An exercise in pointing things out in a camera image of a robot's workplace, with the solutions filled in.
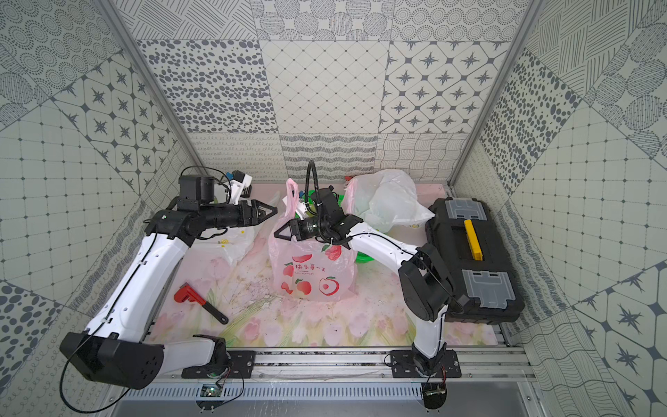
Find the red black pipe wrench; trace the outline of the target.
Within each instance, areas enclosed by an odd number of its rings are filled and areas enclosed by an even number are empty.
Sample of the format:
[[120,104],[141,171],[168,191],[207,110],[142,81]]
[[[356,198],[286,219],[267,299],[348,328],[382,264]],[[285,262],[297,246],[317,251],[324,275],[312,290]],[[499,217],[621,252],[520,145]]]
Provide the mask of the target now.
[[220,324],[227,325],[229,318],[200,295],[189,283],[184,283],[173,296],[177,303],[194,302],[207,311]]

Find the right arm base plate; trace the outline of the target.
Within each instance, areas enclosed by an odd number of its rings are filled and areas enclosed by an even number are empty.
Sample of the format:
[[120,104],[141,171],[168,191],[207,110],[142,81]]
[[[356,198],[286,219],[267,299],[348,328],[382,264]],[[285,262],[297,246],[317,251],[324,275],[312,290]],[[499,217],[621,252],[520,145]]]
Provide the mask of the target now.
[[395,379],[462,377],[459,358],[451,349],[442,350],[431,359],[413,349],[392,350],[388,364]]

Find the aluminium mounting rail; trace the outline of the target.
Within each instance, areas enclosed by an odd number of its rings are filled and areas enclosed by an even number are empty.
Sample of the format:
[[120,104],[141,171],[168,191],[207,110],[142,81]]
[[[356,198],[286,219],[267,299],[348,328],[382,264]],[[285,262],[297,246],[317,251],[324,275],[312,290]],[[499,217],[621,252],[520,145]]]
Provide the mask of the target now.
[[231,382],[536,382],[520,347],[452,347],[434,375],[422,374],[408,347],[229,349]]

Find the white lemon-print plastic bag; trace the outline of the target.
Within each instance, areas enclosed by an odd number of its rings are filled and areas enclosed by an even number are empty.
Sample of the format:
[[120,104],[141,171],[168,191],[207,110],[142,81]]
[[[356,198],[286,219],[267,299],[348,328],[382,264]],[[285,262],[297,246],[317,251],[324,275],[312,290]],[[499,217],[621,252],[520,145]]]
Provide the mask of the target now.
[[196,240],[208,250],[214,250],[229,266],[236,266],[250,252],[256,238],[255,229],[208,229]]

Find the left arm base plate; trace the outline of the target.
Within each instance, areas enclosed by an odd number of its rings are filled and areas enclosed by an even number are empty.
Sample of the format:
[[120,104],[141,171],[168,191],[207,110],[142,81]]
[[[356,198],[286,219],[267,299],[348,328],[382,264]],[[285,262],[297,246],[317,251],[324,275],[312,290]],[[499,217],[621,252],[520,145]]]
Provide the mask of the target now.
[[215,353],[206,365],[184,368],[182,379],[224,379],[230,373],[229,379],[250,379],[255,366],[256,352],[253,350],[232,350]]

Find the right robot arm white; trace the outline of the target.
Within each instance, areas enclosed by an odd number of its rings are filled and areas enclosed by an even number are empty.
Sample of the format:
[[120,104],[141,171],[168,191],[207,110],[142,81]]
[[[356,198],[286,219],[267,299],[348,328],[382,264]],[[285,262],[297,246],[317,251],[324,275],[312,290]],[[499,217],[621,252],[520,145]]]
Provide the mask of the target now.
[[417,247],[395,240],[357,215],[345,213],[334,188],[319,186],[313,160],[307,165],[306,184],[313,184],[315,190],[301,200],[296,182],[287,180],[287,219],[278,222],[274,238],[319,243],[327,250],[339,246],[369,255],[395,271],[404,303],[416,316],[415,364],[425,375],[432,375],[446,352],[442,326],[449,306],[455,303],[455,285],[449,281],[451,274],[439,251],[431,243]]

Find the pink peach-print plastic bag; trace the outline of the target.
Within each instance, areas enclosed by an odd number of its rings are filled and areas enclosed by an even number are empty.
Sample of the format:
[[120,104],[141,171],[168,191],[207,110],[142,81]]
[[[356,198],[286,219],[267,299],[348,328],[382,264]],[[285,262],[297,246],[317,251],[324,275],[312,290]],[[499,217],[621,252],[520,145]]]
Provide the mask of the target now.
[[354,250],[314,239],[289,242],[274,238],[276,229],[296,218],[299,186],[288,179],[286,191],[283,198],[286,208],[267,240],[273,271],[270,288],[276,295],[309,302],[339,302],[353,297],[357,276],[357,253]]

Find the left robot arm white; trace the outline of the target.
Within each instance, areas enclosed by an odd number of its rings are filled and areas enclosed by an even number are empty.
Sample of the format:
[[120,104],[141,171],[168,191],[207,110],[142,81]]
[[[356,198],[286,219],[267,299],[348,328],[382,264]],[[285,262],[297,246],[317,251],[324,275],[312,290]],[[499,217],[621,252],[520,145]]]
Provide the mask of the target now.
[[231,359],[222,338],[195,335],[168,345],[144,342],[175,270],[209,229],[254,227],[277,213],[240,194],[250,179],[228,183],[229,199],[215,202],[217,178],[183,175],[180,193],[149,220],[137,256],[100,312],[81,333],[67,333],[60,351],[88,381],[144,389],[156,377],[180,370],[194,377],[226,377]]

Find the floral pink table mat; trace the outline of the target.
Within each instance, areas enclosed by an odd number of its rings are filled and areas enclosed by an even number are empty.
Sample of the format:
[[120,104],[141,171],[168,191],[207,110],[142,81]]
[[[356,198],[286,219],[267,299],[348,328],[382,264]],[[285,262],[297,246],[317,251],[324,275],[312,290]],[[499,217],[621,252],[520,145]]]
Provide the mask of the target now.
[[[276,295],[267,237],[275,220],[254,227],[250,252],[229,264],[195,243],[182,260],[147,342],[168,344],[195,334],[224,338],[230,347],[402,347],[413,342],[415,318],[403,302],[399,277],[378,262],[358,266],[355,295],[334,303]],[[184,283],[229,318],[220,324],[194,302],[173,296]]]

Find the plain white plastic bag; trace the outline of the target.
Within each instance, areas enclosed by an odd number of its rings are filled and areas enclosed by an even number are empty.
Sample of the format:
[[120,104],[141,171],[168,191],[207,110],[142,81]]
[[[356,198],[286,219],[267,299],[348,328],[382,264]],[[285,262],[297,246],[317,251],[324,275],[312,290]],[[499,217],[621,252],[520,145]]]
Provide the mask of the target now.
[[419,203],[413,179],[402,170],[354,177],[346,187],[342,208],[383,233],[394,226],[421,227],[435,217]]

